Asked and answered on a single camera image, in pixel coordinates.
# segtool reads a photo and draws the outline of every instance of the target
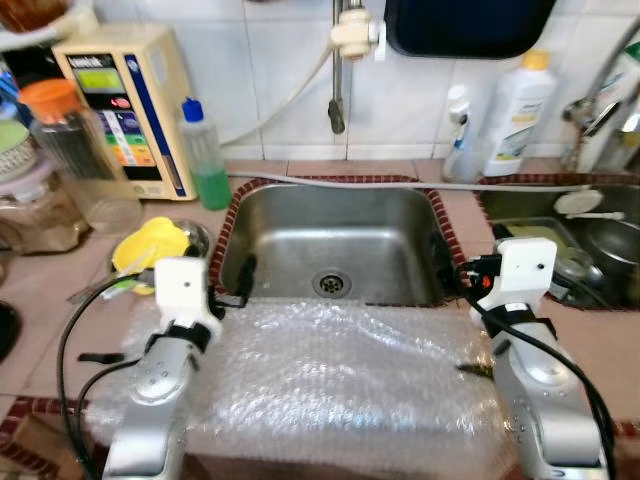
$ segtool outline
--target white tile wall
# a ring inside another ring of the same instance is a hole
[[[364,0],[381,18],[385,0]],[[195,94],[231,138],[264,119],[304,79],[326,44],[332,0],[96,0],[107,22],[154,21],[176,31]],[[572,138],[560,119],[564,105],[584,94],[640,0],[557,0],[538,47],[552,51],[560,86],[544,114],[531,155],[556,156]],[[233,159],[372,160],[441,157],[450,126],[446,93],[467,85],[475,125],[507,60],[409,58],[389,51],[385,63],[367,58],[345,72],[343,135],[327,117],[331,62],[273,122],[226,147]]]

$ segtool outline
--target bubble wrap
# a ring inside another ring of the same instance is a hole
[[[124,348],[142,352],[158,312],[141,306]],[[359,472],[499,478],[513,464],[487,338],[450,310],[260,299],[224,319],[197,377],[190,449]],[[87,420],[110,443],[130,373],[97,388]]]

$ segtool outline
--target kitchen sink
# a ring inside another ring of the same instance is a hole
[[[240,203],[221,267],[227,292],[255,258],[252,297],[441,304],[452,260],[431,203],[410,189],[269,185]]]
[[[512,226],[550,228],[556,238],[562,239],[561,243],[586,252],[595,267],[580,280],[587,290],[579,288],[564,298],[560,296],[563,303],[581,308],[602,307],[597,298],[589,294],[595,292],[596,297],[605,299],[610,307],[639,308],[640,186],[593,185],[592,188],[604,195],[593,212],[623,212],[624,221],[567,219],[554,209],[560,193],[483,192],[478,198],[494,226],[494,233],[504,232],[502,227],[497,230],[498,225],[506,225],[507,229]]]

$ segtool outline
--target blue bottle cap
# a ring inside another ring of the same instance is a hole
[[[187,97],[182,104],[182,113],[184,113],[184,119],[190,123],[201,122],[204,119],[202,104],[193,98]]]

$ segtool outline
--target green dish soap bottle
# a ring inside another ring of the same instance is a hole
[[[233,197],[222,158],[216,126],[204,118],[199,101],[187,98],[182,104],[184,120],[180,130],[196,192],[205,208],[223,210]]]

